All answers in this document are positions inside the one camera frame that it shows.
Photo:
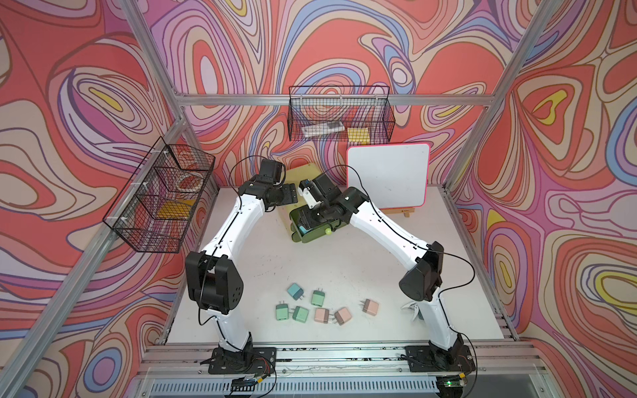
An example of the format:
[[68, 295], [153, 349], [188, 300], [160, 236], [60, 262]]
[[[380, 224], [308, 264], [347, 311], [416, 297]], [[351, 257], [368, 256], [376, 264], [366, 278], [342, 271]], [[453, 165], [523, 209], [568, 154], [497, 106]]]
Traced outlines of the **green top drawer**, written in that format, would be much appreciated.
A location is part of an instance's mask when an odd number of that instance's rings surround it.
[[316, 209], [307, 205], [293, 209], [289, 218], [291, 239], [295, 243], [309, 243], [346, 226], [340, 219], [324, 221]]

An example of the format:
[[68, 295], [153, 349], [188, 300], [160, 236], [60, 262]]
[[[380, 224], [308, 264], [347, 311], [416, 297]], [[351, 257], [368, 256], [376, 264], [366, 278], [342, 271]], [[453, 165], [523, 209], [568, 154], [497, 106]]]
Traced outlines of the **yellow green drawer cabinet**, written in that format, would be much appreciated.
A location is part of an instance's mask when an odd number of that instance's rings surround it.
[[313, 201], [314, 199], [310, 193], [307, 193], [305, 195], [299, 193], [298, 186], [303, 180], [309, 180], [310, 182], [312, 182], [321, 173], [322, 171], [316, 164], [305, 164], [303, 166], [288, 168], [285, 172], [284, 184], [294, 183], [296, 185], [298, 202], [303, 202], [303, 200], [305, 200], [307, 197], [310, 199], [310, 201]]

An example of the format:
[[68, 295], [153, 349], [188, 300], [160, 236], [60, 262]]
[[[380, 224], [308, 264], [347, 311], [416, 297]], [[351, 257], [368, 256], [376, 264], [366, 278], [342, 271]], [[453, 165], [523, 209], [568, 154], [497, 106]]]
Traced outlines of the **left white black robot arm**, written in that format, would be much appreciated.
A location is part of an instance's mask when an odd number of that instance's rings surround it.
[[298, 202], [293, 183], [273, 185], [248, 181], [212, 240], [185, 260], [187, 293], [217, 326], [222, 354], [235, 361], [251, 360], [252, 337], [238, 309], [244, 282], [235, 264], [247, 237], [268, 210]]

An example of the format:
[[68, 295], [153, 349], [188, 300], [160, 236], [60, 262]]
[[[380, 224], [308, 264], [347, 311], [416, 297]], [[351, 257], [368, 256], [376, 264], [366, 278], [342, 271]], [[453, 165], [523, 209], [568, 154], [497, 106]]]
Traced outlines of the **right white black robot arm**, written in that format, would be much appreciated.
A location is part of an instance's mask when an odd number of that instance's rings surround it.
[[368, 195], [356, 187], [335, 189], [328, 198], [317, 188], [302, 187], [308, 213], [304, 229], [340, 220], [366, 233], [394, 255], [406, 273], [399, 281], [401, 291], [416, 304], [417, 313], [429, 329], [431, 358], [437, 367], [453, 364], [464, 346], [460, 333], [451, 328], [441, 300], [441, 271], [445, 256], [438, 242], [426, 243], [400, 227], [376, 208]]

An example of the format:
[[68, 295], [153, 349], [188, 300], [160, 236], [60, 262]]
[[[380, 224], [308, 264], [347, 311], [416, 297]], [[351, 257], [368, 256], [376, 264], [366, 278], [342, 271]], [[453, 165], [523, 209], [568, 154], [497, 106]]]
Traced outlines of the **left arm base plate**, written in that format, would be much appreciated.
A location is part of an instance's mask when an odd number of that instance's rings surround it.
[[212, 356], [201, 362], [208, 366], [211, 375], [255, 374], [268, 375], [275, 370], [277, 349], [274, 347], [250, 348], [243, 352], [231, 352], [215, 348]]

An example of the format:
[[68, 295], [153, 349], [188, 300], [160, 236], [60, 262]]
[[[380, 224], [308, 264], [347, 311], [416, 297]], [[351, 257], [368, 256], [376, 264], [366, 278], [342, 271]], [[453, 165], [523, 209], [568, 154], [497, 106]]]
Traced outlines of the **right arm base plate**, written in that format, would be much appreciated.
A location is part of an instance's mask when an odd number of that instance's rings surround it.
[[429, 345], [406, 346], [401, 358], [407, 361], [412, 373], [471, 374], [476, 370], [475, 356], [466, 345], [452, 348], [449, 352]]

